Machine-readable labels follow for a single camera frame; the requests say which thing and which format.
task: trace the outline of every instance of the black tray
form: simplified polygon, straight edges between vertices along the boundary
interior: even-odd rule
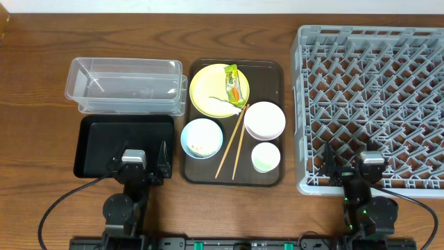
[[[78,134],[74,174],[98,178],[107,163],[127,143],[128,149],[145,151],[147,167],[157,166],[160,143],[166,142],[172,166],[174,121],[168,115],[89,115],[82,119]]]
[[[248,98],[248,103],[250,105],[259,101],[270,101],[284,110],[283,71],[277,63],[253,60],[200,59],[191,66],[190,79],[192,79],[202,68],[216,63],[224,63],[228,65],[234,63],[237,64],[237,67],[245,74],[248,79],[248,84],[250,85],[250,97]],[[252,138],[247,131],[244,132],[244,140],[242,142],[236,176],[234,180],[232,180],[234,161],[236,159],[237,147],[239,146],[239,138],[241,134],[241,125],[239,125],[218,178],[214,178],[239,116],[233,115],[222,119],[209,118],[197,111],[189,99],[189,94],[187,95],[187,98],[187,112],[185,114],[187,123],[194,119],[204,117],[215,121],[221,127],[223,132],[222,147],[219,152],[211,158],[197,160],[189,157],[186,153],[182,153],[180,173],[187,182],[193,184],[269,188],[277,185],[282,180],[284,176],[284,157],[282,150],[282,145],[284,144],[283,134],[270,141],[276,145],[281,152],[279,166],[268,173],[261,174],[254,169],[253,163],[251,162],[251,151],[261,142]]]

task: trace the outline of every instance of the wooden chopstick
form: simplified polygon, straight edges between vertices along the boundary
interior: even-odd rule
[[[247,105],[245,112],[247,112],[249,107],[250,107],[250,104]],[[244,140],[244,131],[245,131],[245,120],[242,124],[241,139],[239,139],[239,146],[237,146],[237,155],[236,155],[236,161],[234,162],[234,170],[233,170],[232,180],[234,180],[234,176],[236,175],[237,162],[239,161],[239,154],[241,153],[242,141]]]
[[[223,162],[225,161],[225,157],[227,157],[228,150],[230,150],[231,142],[233,142],[234,135],[236,135],[237,127],[239,127],[239,124],[241,123],[242,116],[244,115],[245,109],[246,109],[245,107],[242,108],[242,112],[237,120],[236,126],[233,130],[233,134],[231,135],[230,141],[228,142],[227,149],[225,150],[225,153],[223,153],[221,164],[219,165],[219,168],[217,169],[216,176],[214,178],[217,178],[217,176],[219,175],[219,172],[221,171]]]

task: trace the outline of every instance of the white plastic crate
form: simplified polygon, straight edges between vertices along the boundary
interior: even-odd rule
[[[350,165],[371,140],[383,188],[444,197],[444,28],[302,26],[291,57],[301,193],[343,194],[318,174],[325,141]]]

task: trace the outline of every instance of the black cable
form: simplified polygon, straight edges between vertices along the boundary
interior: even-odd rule
[[[407,201],[410,201],[411,203],[421,206],[422,208],[424,208],[425,210],[429,211],[432,214],[433,220],[434,220],[433,231],[432,231],[432,234],[429,236],[429,239],[424,244],[424,246],[422,246],[421,250],[427,249],[427,247],[430,245],[430,243],[432,243],[432,240],[435,238],[436,232],[438,231],[438,217],[436,216],[436,213],[431,208],[429,208],[427,205],[425,205],[424,203],[422,203],[420,201],[416,201],[415,199],[412,199],[410,197],[406,197],[402,194],[398,194],[398,193],[395,193],[392,191],[385,190],[384,188],[380,188],[372,183],[369,183],[366,179],[364,179],[362,177],[359,170],[357,171],[357,173],[358,173],[358,176],[362,179],[362,181],[370,188],[374,188],[374,189],[379,190],[381,192],[385,192],[387,194],[393,195],[394,197],[403,198]]]
[[[102,181],[103,179],[105,179],[105,178],[111,176],[111,173],[112,173],[112,172],[108,172],[108,173],[105,174],[104,176],[102,176],[102,177],[100,177],[100,178],[98,178],[98,179],[96,179],[96,180],[94,180],[94,181],[92,181],[92,182],[90,182],[90,183],[86,183],[86,184],[84,184],[83,186],[76,188],[75,190],[71,190],[71,191],[69,191],[68,193],[66,193],[66,194],[64,194],[63,196],[61,196],[57,201],[54,202],[54,204],[52,204],[52,205],[48,208],[48,210],[46,211],[46,213],[43,215],[42,220],[40,221],[40,224],[39,224],[39,231],[38,231],[38,233],[37,233],[38,238],[39,238],[40,247],[42,248],[42,250],[47,250],[46,246],[45,246],[44,243],[43,243],[42,229],[43,229],[44,221],[45,221],[46,218],[48,217],[49,213],[50,213],[50,212],[51,212],[51,211],[52,211],[52,210],[53,210],[53,209],[54,209],[54,208],[55,208],[55,207],[56,207],[61,201],[63,201],[63,200],[64,200],[66,197],[68,197],[69,195],[71,195],[71,194],[73,194],[73,193],[75,193],[75,192],[78,192],[78,191],[80,191],[80,190],[83,190],[83,189],[85,189],[85,188],[88,188],[88,187],[90,187],[90,186],[92,186],[92,185],[98,183],[99,181]]]
[[[300,245],[302,244],[302,242],[300,241],[300,239],[302,239],[302,237],[304,237],[304,235],[306,235],[306,234],[308,234],[308,233],[314,233],[315,235],[319,235],[319,234],[318,234],[317,232],[315,232],[315,231],[306,231],[305,233],[303,233],[302,235],[299,236],[299,239],[298,239],[298,247],[300,247]],[[327,244],[327,243],[325,242],[324,239],[320,239],[320,240],[322,240],[322,242],[325,244],[325,246],[326,246],[328,249],[330,249],[330,245]]]

